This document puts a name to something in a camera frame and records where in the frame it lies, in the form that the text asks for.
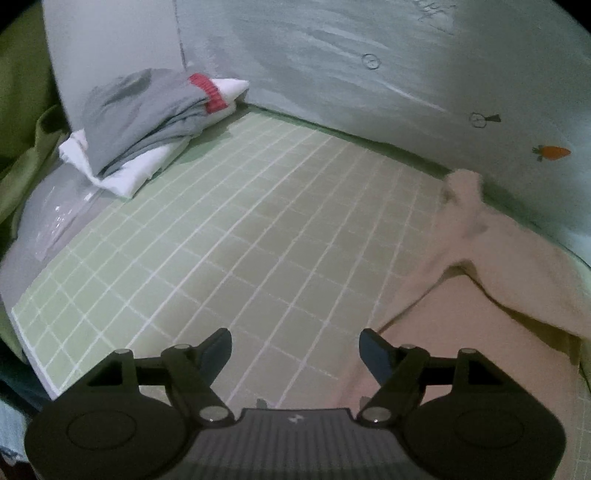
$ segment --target green fabric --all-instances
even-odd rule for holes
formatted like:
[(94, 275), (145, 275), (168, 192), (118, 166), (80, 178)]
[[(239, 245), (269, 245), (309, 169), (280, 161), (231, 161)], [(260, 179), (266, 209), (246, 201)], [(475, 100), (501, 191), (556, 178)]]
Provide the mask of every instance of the green fabric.
[[(41, 2), (0, 35), (0, 258), (27, 197), (57, 160), (67, 131), (47, 50)], [(0, 339), (26, 361), (0, 301)]]
[(0, 34), (0, 171), (35, 143), (35, 123), (58, 103), (41, 2)]

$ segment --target wall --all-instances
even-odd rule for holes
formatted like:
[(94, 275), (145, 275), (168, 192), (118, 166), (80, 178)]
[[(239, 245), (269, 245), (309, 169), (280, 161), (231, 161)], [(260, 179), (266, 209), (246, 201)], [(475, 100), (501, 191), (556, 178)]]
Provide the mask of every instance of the wall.
[(43, 0), (43, 10), (73, 129), (92, 87), (147, 67), (183, 68), (173, 0)]

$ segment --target green cutting mat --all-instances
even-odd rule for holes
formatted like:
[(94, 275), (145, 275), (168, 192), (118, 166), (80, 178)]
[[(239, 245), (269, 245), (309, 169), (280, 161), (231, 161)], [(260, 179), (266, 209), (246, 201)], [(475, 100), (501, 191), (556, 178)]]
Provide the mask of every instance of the green cutting mat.
[(423, 251), (441, 181), (303, 122), (250, 111), (115, 201), (13, 310), (59, 394), (115, 348), (157, 355), (232, 331), (216, 381), (314, 407)]

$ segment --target white cloth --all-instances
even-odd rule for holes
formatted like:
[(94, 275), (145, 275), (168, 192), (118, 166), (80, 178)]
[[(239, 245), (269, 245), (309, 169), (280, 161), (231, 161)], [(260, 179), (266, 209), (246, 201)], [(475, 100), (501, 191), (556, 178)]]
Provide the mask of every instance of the white cloth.
[(90, 170), (84, 130), (72, 133), (70, 138), (60, 145), (59, 150), (60, 158), (65, 163), (75, 166), (97, 187), (110, 190), (119, 197), (132, 198), (135, 192), (158, 170), (165, 168), (178, 157), (190, 140), (187, 137), (148, 150), (125, 163), (119, 170), (104, 179), (95, 177)]
[[(246, 80), (236, 79), (212, 79), (212, 82), (220, 90), (220, 94), (228, 107), (219, 112), (207, 116), (208, 128), (236, 111), (234, 101), (249, 86)], [(122, 165), (116, 172), (104, 179), (95, 177), (90, 169), (90, 163), (86, 150), (88, 143), (84, 129), (70, 135), (70, 138), (59, 147), (60, 158), (82, 172), (95, 186), (109, 190), (119, 197), (132, 198), (135, 192), (158, 171), (170, 165), (187, 148), (191, 137), (170, 142), (138, 155), (133, 160)]]

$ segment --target red cuff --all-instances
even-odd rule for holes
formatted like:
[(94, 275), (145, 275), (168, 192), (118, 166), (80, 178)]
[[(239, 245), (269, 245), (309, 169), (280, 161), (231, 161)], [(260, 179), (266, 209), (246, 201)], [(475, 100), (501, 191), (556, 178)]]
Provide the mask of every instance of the red cuff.
[(228, 104), (223, 101), (220, 91), (208, 77), (202, 73), (193, 73), (189, 77), (189, 81), (193, 85), (201, 88), (201, 90), (203, 90), (209, 97), (208, 103), (205, 104), (205, 110), (207, 113), (219, 112), (228, 107)]

